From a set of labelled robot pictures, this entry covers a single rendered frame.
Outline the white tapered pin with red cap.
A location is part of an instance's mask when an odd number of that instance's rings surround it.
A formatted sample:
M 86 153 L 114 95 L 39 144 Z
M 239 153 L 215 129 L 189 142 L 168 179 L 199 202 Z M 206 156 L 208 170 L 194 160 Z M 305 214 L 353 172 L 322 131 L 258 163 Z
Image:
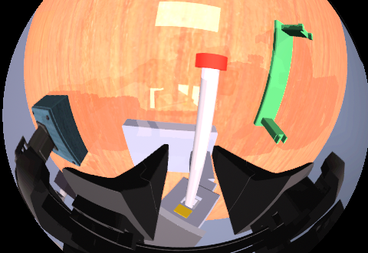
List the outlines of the white tapered pin with red cap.
M 200 177 L 202 177 L 202 168 L 205 164 L 205 155 L 209 148 L 212 119 L 214 119 L 215 102 L 217 102 L 219 74 L 220 71 L 226 71 L 227 60 L 228 58 L 221 54 L 196 54 L 195 66 L 202 69 L 202 78 L 200 78 L 199 103 L 197 104 L 192 155 L 184 203 L 191 209 L 196 200 Z

